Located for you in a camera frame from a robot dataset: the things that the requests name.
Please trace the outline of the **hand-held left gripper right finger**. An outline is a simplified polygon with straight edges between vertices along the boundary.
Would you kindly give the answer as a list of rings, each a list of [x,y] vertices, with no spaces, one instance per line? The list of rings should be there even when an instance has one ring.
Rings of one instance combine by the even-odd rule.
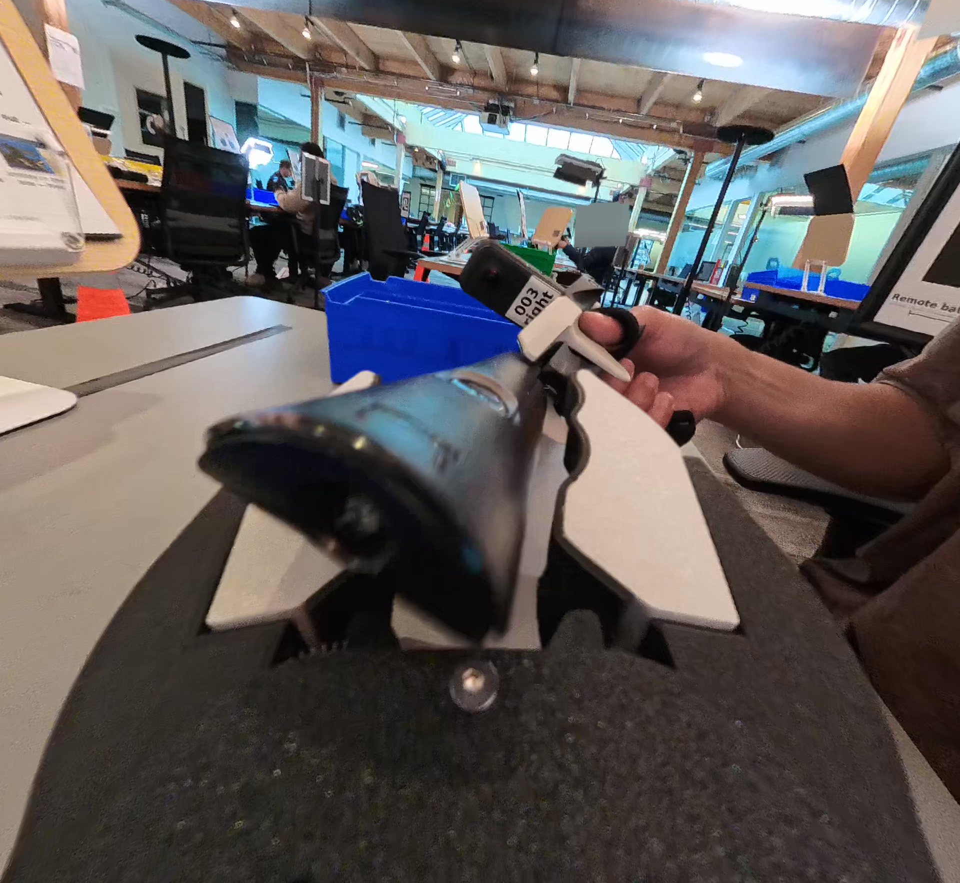
[[[541,638],[588,610],[607,643],[638,650],[653,625],[721,634],[740,615],[682,448],[587,370],[569,381],[568,434],[547,562]]]

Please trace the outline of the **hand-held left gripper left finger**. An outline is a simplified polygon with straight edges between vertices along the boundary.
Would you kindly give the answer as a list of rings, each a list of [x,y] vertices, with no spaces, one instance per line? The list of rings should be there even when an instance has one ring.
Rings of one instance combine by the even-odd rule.
[[[329,554],[264,510],[247,506],[205,616],[211,632],[290,623],[314,633],[322,591],[344,576]]]

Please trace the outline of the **blue bin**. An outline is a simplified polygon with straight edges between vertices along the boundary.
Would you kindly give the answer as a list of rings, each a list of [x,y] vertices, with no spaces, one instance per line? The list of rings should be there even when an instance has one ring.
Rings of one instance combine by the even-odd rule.
[[[463,292],[356,274],[322,291],[330,378],[369,371],[383,383],[466,367],[518,348],[520,328]]]

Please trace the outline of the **black remote control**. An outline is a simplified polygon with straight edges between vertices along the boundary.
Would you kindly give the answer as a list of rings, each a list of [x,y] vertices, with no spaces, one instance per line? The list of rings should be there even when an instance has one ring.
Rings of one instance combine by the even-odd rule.
[[[350,572],[472,641],[502,636],[546,415],[518,352],[238,414],[198,468]]]

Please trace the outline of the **grey desk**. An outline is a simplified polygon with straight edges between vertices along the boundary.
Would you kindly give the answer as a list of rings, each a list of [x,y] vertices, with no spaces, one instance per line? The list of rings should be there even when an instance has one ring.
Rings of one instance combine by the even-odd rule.
[[[318,324],[205,309],[291,330],[2,344],[91,390],[2,440],[2,881],[958,881],[958,805],[693,445],[744,641],[511,649],[473,716],[450,654],[206,630],[243,505],[202,433],[329,379]]]

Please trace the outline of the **person's right hand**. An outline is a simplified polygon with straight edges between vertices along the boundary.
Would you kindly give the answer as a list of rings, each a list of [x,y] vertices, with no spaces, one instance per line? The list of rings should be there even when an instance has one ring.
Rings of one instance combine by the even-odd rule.
[[[618,316],[586,312],[579,326],[583,334],[615,354],[627,336],[628,317],[639,329],[638,341],[620,361],[630,379],[602,373],[601,380],[663,429],[682,411],[694,421],[717,412],[724,398],[719,367],[728,349],[725,338],[646,305]]]

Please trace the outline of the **green bin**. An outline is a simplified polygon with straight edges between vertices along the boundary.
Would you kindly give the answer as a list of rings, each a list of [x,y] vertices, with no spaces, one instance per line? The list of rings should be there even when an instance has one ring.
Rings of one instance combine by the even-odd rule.
[[[509,242],[502,242],[501,246],[524,263],[533,267],[541,275],[545,277],[553,276],[556,265],[555,251]]]

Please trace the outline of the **black mesh office chair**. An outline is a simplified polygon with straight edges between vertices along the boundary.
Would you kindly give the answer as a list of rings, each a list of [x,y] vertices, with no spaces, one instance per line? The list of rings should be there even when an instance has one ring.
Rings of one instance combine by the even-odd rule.
[[[367,270],[372,279],[404,278],[417,264],[411,235],[402,221],[401,198],[394,188],[361,181]]]

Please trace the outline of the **white tablet on stand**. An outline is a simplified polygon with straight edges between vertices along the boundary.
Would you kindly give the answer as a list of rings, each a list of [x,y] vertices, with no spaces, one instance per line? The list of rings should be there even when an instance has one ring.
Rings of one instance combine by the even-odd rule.
[[[330,161],[322,154],[302,149],[300,154],[300,193],[306,204],[330,204]]]

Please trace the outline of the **orange floor marker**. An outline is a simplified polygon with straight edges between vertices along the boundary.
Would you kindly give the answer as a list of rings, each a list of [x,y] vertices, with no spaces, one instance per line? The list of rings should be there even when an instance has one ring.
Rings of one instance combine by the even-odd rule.
[[[120,288],[78,285],[75,321],[91,323],[126,317],[132,313],[129,301]]]

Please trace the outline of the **person's brown shirt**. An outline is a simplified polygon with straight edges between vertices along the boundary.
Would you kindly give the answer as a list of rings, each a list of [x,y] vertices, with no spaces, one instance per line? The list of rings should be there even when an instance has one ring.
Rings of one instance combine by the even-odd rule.
[[[958,800],[958,322],[876,382],[905,392],[932,417],[946,472],[854,556],[812,558],[800,569],[844,624],[878,696]]]

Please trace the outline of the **row of blue bins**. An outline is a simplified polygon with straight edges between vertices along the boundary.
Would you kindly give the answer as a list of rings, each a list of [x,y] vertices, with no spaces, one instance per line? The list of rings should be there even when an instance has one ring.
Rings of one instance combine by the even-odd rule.
[[[823,288],[820,289],[820,274],[811,272],[804,284],[803,272],[792,267],[777,267],[756,270],[748,274],[741,290],[741,296],[747,301],[756,301],[761,287],[778,290],[790,290],[804,293],[822,293],[824,296],[840,301],[860,302],[866,298],[868,284],[843,279],[830,270]]]

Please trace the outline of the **black framed tag sign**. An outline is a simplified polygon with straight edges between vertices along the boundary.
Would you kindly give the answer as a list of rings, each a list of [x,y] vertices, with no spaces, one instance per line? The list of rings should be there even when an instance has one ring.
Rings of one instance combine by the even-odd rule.
[[[958,321],[959,148],[939,170],[851,321],[851,334],[921,347]]]

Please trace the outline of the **white instruction sheet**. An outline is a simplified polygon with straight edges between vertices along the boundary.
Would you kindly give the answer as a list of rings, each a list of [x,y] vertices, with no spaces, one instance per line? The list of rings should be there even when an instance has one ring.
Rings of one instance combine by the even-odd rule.
[[[72,265],[84,245],[69,159],[2,45],[2,265]]]

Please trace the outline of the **dark rectangular air duct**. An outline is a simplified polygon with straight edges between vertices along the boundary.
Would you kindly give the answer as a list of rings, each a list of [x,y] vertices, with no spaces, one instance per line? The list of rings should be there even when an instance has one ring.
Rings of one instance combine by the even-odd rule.
[[[825,98],[856,94],[892,32],[675,0],[197,0]]]

